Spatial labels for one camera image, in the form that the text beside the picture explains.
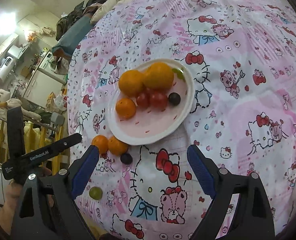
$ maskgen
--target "white plate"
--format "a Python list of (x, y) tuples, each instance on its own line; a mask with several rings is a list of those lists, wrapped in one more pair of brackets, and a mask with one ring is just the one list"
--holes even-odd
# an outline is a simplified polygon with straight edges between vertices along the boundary
[(179, 61), (164, 58), (147, 61), (139, 65), (136, 70), (142, 72), (155, 62), (164, 62), (171, 68), (182, 72), (184, 81), (179, 79), (175, 73), (173, 87), (167, 93), (167, 95), (171, 92), (178, 93), (181, 97), (181, 102), (178, 106), (168, 104), (167, 109), (163, 112), (156, 111), (150, 107), (144, 111), (137, 109), (134, 117), (120, 121), (115, 112), (115, 105), (118, 100), (126, 96), (117, 88), (112, 94), (112, 99), (108, 105), (108, 125), (117, 139), (129, 145), (151, 144), (173, 133), (187, 117), (192, 107), (195, 89), (189, 70), (181, 65)]

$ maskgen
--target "pink bedsheet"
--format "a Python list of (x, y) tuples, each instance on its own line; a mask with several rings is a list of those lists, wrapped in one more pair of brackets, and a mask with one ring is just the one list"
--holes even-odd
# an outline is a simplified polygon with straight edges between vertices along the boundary
[[(96, 135), (112, 135), (105, 113), (120, 75), (158, 58), (179, 60), (195, 77), (191, 113), (167, 138), (131, 147), (131, 165), (110, 152), (100, 158), (76, 200), (80, 210), (122, 238), (188, 239), (211, 202), (187, 162), (187, 147), (196, 144), (231, 173), (260, 175), (275, 232), (282, 231), (296, 210), (294, 10), (281, 0), (117, 5), (72, 57), (69, 133), (81, 133), (83, 142), (72, 148), (71, 161)], [(164, 158), (173, 164), (170, 173), (163, 170)], [(93, 186), (103, 190), (99, 201), (89, 197)], [(227, 233), (236, 200), (218, 236)]]

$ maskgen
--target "human hand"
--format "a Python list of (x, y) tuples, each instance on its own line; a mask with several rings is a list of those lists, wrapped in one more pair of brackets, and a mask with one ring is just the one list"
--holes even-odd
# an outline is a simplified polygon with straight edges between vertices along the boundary
[[(43, 176), (51, 175), (51, 170), (43, 167)], [(17, 202), (20, 197), (22, 186), (14, 180), (6, 187), (4, 205), (0, 210), (0, 226), (9, 235), (14, 212), (17, 207)]]

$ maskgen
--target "clothes pile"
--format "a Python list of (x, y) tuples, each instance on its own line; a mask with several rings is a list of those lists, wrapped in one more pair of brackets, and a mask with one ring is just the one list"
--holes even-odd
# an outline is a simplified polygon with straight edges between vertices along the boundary
[(107, 0), (89, 0), (85, 7), (83, 6), (84, 1), (78, 4), (71, 13), (65, 17), (62, 17), (58, 21), (56, 40), (59, 41), (60, 38), (67, 32), (67, 30), (69, 30), (69, 28), (74, 25), (84, 14), (96, 12), (97, 9), (100, 8), (101, 5), (106, 1)]

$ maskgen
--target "orange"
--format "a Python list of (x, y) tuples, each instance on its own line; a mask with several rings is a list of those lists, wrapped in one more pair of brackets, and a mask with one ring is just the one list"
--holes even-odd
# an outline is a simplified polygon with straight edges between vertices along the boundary
[(163, 62), (153, 63), (143, 73), (143, 83), (154, 90), (167, 90), (172, 87), (174, 73), (170, 66)]
[(128, 70), (124, 72), (118, 82), (121, 92), (128, 97), (136, 97), (144, 90), (142, 82), (143, 73), (138, 70)]
[(97, 135), (92, 139), (91, 145), (95, 145), (99, 149), (99, 154), (105, 154), (108, 151), (108, 139), (103, 135)]
[(108, 149), (113, 155), (120, 156), (128, 150), (128, 145), (112, 136), (108, 141)]
[(136, 104), (130, 98), (121, 98), (115, 105), (120, 118), (129, 119), (136, 114)]

